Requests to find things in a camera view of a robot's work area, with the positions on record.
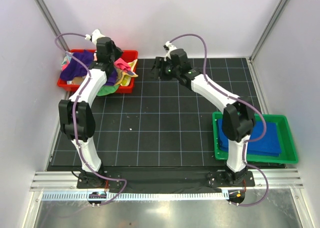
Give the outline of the pink towel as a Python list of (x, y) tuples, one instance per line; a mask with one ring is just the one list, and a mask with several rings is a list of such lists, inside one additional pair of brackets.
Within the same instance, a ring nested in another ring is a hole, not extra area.
[(122, 70), (122, 71), (131, 71), (131, 67), (127, 62), (125, 62), (122, 58), (117, 59), (114, 62), (114, 65), (116, 68)]

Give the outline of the blue towel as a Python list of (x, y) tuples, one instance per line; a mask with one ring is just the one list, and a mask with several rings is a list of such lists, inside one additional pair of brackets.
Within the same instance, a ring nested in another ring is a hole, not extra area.
[[(222, 119), (217, 119), (216, 124), (219, 148), (224, 152), (228, 152), (229, 143), (222, 131)], [(274, 157), (280, 155), (282, 150), (278, 139), (276, 123), (266, 122), (266, 128), (266, 134), (261, 140), (248, 144), (247, 154)]]

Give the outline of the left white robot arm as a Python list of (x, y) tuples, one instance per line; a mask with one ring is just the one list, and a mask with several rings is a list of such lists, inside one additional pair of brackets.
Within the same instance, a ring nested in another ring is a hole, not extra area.
[(96, 59), (90, 66), (76, 59), (87, 70), (86, 78), (69, 99), (58, 104), (61, 132), (73, 143), (81, 160), (81, 169), (76, 176), (79, 189), (102, 188), (107, 181), (93, 139), (96, 122), (91, 106), (115, 70), (114, 62), (123, 53), (111, 38), (101, 35), (98, 30), (85, 38), (96, 45)]

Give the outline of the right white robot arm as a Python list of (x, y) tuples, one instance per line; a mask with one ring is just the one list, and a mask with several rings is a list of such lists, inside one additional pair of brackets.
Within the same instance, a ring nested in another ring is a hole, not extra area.
[(154, 61), (151, 71), (155, 78), (176, 79), (180, 85), (203, 96), (222, 112), (221, 129), (228, 142), (224, 177), (230, 186), (241, 184), (248, 170), (244, 144), (250, 139), (256, 124), (250, 104), (241, 103), (238, 96), (193, 68), (187, 53), (181, 48), (169, 51), (165, 57), (157, 56)]

